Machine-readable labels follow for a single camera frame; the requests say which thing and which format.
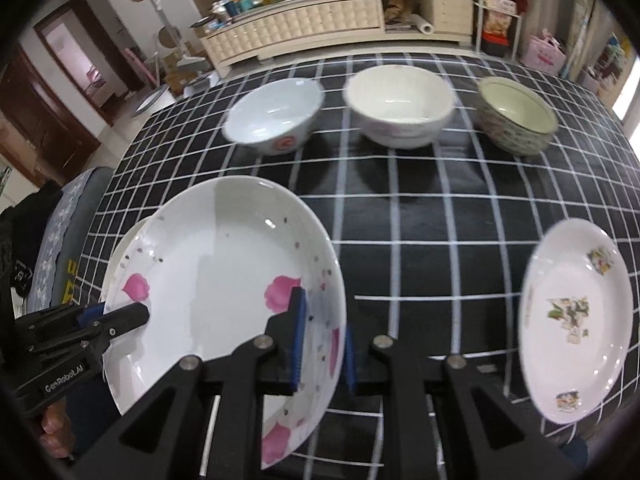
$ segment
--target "door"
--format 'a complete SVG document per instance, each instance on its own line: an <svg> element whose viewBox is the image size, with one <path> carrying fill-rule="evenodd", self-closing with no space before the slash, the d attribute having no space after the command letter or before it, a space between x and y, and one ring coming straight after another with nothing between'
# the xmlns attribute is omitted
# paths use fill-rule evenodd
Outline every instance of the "door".
<svg viewBox="0 0 640 480"><path fill-rule="evenodd" d="M0 79L0 109L35 146L38 156L69 181L100 142L82 126L18 48Z"/></svg>

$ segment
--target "red logo on bowl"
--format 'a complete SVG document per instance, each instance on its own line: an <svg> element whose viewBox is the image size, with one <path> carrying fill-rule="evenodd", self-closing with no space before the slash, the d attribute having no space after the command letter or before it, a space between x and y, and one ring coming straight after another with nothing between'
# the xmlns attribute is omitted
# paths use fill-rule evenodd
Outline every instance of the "red logo on bowl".
<svg viewBox="0 0 640 480"><path fill-rule="evenodd" d="M282 137L273 143L273 147L279 152L282 152L293 146L294 142L296 142L296 138L294 136Z"/></svg>

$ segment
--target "drawer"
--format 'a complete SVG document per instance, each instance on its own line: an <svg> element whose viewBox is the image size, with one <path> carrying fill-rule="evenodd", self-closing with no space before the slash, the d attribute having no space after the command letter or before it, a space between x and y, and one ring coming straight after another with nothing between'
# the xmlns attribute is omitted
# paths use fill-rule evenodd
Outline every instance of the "drawer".
<svg viewBox="0 0 640 480"><path fill-rule="evenodd" d="M216 59L224 61L284 41L332 32L379 28L380 19L377 0L323 2L256 18L206 41Z"/></svg>

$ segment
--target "paper towel roll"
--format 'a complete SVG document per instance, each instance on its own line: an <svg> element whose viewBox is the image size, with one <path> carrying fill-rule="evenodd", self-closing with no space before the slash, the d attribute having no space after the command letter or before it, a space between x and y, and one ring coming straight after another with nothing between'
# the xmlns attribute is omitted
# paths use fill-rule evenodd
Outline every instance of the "paper towel roll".
<svg viewBox="0 0 640 480"><path fill-rule="evenodd" d="M425 20L422 16L419 16L418 14L409 14L409 22L418 27L418 30L421 33L426 34L427 36L429 34L433 34L433 25L431 25L431 23Z"/></svg>

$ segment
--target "screw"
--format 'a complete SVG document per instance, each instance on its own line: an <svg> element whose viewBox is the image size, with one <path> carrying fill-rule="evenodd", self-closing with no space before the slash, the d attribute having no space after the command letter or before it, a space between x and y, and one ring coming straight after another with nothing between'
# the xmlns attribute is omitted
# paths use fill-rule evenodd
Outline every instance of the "screw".
<svg viewBox="0 0 640 480"><path fill-rule="evenodd" d="M186 355L180 359L180 368L183 370L195 370L200 366L200 359L195 355Z"/></svg>
<svg viewBox="0 0 640 480"><path fill-rule="evenodd" d="M262 334L254 339L254 345L260 350L266 350L273 345L273 337L270 335Z"/></svg>
<svg viewBox="0 0 640 480"><path fill-rule="evenodd" d="M466 359L462 355L450 355L447 357L447 364L454 370L460 370L466 366Z"/></svg>
<svg viewBox="0 0 640 480"><path fill-rule="evenodd" d="M375 336L375 338L373 338L373 346L381 350L385 348L391 348L393 343L394 343L393 338L389 337L388 335L380 334Z"/></svg>

